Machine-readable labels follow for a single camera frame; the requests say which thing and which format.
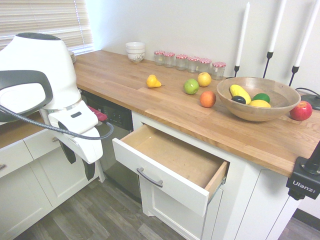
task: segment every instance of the green apple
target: green apple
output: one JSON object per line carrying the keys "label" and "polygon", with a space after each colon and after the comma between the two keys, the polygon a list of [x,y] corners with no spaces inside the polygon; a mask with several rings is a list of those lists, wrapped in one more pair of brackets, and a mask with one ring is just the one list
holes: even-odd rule
{"label": "green apple", "polygon": [[199,83],[195,79],[191,78],[184,83],[183,89],[185,90],[186,94],[193,95],[198,92]]}

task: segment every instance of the apple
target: apple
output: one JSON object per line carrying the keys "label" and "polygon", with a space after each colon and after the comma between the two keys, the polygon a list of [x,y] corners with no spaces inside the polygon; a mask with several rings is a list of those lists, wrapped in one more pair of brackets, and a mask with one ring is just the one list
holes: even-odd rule
{"label": "apple", "polygon": [[198,83],[200,87],[207,87],[211,83],[211,76],[207,72],[201,72],[198,75]]}
{"label": "apple", "polygon": [[312,115],[312,106],[307,101],[300,101],[299,104],[290,111],[290,115],[297,121],[306,120]]}
{"label": "apple", "polygon": [[183,89],[185,91],[186,94],[190,94],[190,95],[193,95],[195,94],[196,92],[198,92],[199,90],[199,84],[198,82],[193,79],[193,78],[190,78],[189,80],[187,80],[184,85],[183,85]]}

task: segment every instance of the black clamp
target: black clamp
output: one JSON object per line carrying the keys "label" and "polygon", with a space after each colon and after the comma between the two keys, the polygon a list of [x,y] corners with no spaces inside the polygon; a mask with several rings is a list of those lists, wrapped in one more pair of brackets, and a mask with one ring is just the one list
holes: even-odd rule
{"label": "black clamp", "polygon": [[309,159],[301,156],[296,159],[286,187],[289,188],[288,195],[295,200],[302,200],[305,196],[317,198],[320,193],[320,141]]}

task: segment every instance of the jar lid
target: jar lid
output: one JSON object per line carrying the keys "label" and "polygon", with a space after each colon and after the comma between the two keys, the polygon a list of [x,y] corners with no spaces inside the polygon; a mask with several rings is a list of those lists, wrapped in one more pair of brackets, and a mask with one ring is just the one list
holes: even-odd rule
{"label": "jar lid", "polygon": [[164,55],[165,57],[173,57],[173,56],[175,56],[176,54],[175,54],[174,52],[165,52],[163,55]]}
{"label": "jar lid", "polygon": [[162,51],[162,50],[154,51],[154,54],[157,54],[157,55],[163,55],[164,53],[165,51]]}
{"label": "jar lid", "polygon": [[211,60],[209,58],[200,58],[199,62],[202,64],[210,64]]}
{"label": "jar lid", "polygon": [[188,61],[193,61],[193,62],[196,62],[198,61],[198,58],[196,56],[188,56]]}
{"label": "jar lid", "polygon": [[212,66],[216,67],[216,68],[224,68],[225,66],[227,66],[227,64],[223,61],[217,61],[212,63]]}
{"label": "jar lid", "polygon": [[186,59],[188,57],[188,55],[185,54],[179,54],[177,56],[175,56],[177,59]]}

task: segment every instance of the gray floor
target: gray floor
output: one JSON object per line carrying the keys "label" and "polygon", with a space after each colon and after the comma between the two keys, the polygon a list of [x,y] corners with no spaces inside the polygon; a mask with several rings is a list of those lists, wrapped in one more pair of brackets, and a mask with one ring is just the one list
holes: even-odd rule
{"label": "gray floor", "polygon": [[[95,180],[15,240],[185,240],[141,207]],[[279,240],[320,240],[320,232],[292,218]]]}
{"label": "gray floor", "polygon": [[320,240],[320,232],[291,218],[278,240]]}

